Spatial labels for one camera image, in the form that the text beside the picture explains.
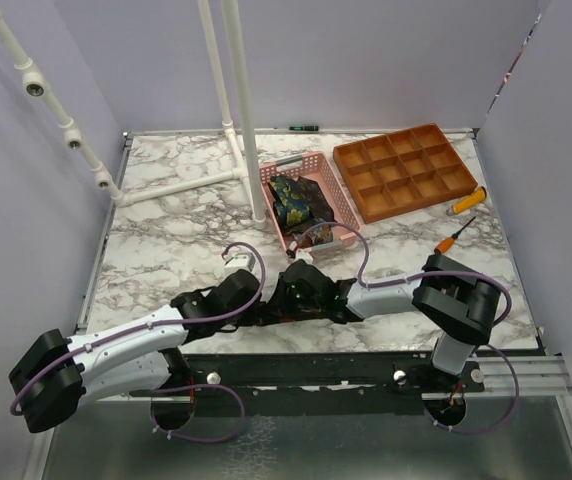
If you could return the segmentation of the black orange floral tie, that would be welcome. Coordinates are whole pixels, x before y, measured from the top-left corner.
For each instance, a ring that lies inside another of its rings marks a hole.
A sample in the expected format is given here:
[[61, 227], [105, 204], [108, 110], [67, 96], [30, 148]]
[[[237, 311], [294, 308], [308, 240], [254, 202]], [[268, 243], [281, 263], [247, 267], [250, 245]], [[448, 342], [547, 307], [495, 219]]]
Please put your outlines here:
[[404, 288], [377, 292], [355, 279], [333, 280], [312, 268], [280, 275], [275, 292], [259, 310], [258, 323], [325, 319], [344, 325], [414, 310], [412, 294]]

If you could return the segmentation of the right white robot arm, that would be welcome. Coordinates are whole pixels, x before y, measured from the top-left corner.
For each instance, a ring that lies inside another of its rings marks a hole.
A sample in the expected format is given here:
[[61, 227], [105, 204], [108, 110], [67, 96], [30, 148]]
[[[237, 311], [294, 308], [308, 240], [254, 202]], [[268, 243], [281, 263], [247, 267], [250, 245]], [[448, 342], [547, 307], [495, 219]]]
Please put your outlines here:
[[447, 391], [460, 381], [469, 356], [489, 342], [511, 305], [501, 283], [443, 254], [430, 255], [417, 272], [375, 282], [333, 280], [298, 260], [279, 275], [262, 322], [328, 319], [347, 324], [418, 311], [442, 331], [425, 378], [433, 389]]

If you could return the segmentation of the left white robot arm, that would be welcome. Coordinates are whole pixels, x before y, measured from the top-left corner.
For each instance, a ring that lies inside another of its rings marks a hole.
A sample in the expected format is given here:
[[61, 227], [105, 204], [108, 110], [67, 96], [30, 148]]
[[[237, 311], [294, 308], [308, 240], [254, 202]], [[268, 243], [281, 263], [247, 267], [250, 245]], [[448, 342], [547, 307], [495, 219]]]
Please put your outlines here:
[[180, 294], [153, 313], [95, 334], [39, 335], [9, 373], [12, 415], [32, 433], [50, 430], [85, 403], [137, 390], [172, 395], [186, 385], [179, 348], [209, 338], [259, 304], [264, 277], [246, 270], [218, 286]]

